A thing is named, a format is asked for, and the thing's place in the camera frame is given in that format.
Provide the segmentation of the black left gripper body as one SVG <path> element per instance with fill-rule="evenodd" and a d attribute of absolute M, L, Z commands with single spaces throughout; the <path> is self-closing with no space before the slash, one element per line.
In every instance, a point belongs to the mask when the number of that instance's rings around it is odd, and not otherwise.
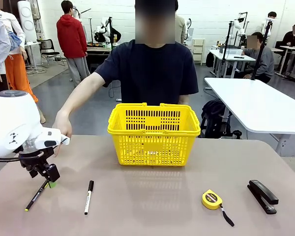
<path fill-rule="evenodd" d="M 32 153 L 20 153 L 21 166 L 25 168 L 32 178 L 38 174 L 45 177 L 47 181 L 55 182 L 60 174 L 55 164 L 49 164 L 47 159 L 54 155 L 54 148 L 48 147 Z"/>

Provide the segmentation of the person's right hand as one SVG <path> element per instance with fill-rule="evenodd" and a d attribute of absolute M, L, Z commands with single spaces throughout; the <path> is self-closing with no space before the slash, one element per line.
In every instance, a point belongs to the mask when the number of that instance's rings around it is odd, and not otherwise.
<path fill-rule="evenodd" d="M 69 113 L 67 111 L 59 110 L 52 127 L 59 129 L 61 134 L 70 138 L 72 136 L 72 125 L 69 120 Z"/>

